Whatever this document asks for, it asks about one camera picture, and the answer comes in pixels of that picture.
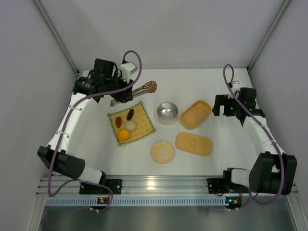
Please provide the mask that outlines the metal tongs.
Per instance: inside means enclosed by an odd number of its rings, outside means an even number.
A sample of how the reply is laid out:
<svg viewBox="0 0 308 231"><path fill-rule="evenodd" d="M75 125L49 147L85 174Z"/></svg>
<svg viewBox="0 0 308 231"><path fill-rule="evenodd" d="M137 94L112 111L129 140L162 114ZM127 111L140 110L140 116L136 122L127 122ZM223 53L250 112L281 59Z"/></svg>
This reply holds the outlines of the metal tongs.
<svg viewBox="0 0 308 231"><path fill-rule="evenodd" d="M115 99L112 99L112 100L110 101L110 106L113 107L113 106L116 106L116 105L118 105L118 104L127 103L127 102L129 102L129 101L132 101L132 100L133 100L134 98L136 98L136 97L139 97L139 96L141 96L141 95L144 95L144 94L149 93L148 90L149 90L149 87L151 86L151 84L152 84L153 81L154 81L154 80L148 81L148 82L146 82L144 85L142 85L141 87L136 88L135 90L133 90L133 91L131 92L131 95L132 95L131 99L129 98L128 100L124 100L123 102L116 101Z"/></svg>

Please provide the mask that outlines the black spiky food piece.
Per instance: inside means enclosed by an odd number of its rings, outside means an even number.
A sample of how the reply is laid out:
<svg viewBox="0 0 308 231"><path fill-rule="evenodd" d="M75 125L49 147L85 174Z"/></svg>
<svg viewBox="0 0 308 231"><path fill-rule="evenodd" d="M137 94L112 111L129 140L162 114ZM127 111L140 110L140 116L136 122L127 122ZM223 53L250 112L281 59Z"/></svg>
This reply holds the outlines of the black spiky food piece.
<svg viewBox="0 0 308 231"><path fill-rule="evenodd" d="M130 109L127 114L127 121L130 121L134 116L134 109Z"/></svg>

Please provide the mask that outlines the red-brown sausage food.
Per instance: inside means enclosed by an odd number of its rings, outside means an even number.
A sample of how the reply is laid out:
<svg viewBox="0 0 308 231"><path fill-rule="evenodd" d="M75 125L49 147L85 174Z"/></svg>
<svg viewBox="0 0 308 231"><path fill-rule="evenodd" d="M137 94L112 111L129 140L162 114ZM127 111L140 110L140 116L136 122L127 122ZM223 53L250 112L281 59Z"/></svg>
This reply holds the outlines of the red-brown sausage food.
<svg viewBox="0 0 308 231"><path fill-rule="evenodd" d="M122 118L118 116L115 120L115 124L117 128L120 128L122 124Z"/></svg>

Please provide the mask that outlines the orange fried food piece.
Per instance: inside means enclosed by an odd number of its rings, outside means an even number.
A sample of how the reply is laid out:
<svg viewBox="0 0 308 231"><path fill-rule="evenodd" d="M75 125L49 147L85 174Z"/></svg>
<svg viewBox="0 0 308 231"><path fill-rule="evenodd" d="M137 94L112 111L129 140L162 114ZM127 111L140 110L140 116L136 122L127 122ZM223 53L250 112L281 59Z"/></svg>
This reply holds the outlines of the orange fried food piece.
<svg viewBox="0 0 308 231"><path fill-rule="evenodd" d="M149 93L155 93L157 90L157 83L155 81L152 82L151 86L149 87Z"/></svg>

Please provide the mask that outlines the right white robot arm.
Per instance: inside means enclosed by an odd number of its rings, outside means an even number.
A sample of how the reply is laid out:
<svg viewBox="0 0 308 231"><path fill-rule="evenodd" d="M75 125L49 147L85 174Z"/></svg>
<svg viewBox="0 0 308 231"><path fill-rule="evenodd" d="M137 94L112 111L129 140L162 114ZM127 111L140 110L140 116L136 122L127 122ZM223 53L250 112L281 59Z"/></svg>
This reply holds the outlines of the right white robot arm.
<svg viewBox="0 0 308 231"><path fill-rule="evenodd" d="M256 90L240 88L235 97L216 95L212 112L219 115L223 106L224 116L236 117L246 130L257 159L252 167L228 168L224 178L228 184L242 185L254 193L288 195L291 192L297 159L287 155L276 143L267 126L265 114L256 108Z"/></svg>

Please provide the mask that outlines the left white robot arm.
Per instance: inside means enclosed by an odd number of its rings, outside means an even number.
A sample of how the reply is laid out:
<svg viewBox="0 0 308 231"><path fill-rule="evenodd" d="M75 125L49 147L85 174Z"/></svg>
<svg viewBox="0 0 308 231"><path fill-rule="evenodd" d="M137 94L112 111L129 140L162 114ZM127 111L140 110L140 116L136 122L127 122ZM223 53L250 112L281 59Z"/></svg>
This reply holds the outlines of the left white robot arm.
<svg viewBox="0 0 308 231"><path fill-rule="evenodd" d="M76 157L78 140L82 130L101 98L110 95L120 103L133 99L132 87L137 82L132 75L140 78L142 62L134 64L126 59L121 65L112 61L96 59L94 67L85 77L78 77L72 95L55 135L46 146L40 146L38 156L48 168L48 185L54 173L71 180L104 185L106 174L89 166L84 159Z"/></svg>

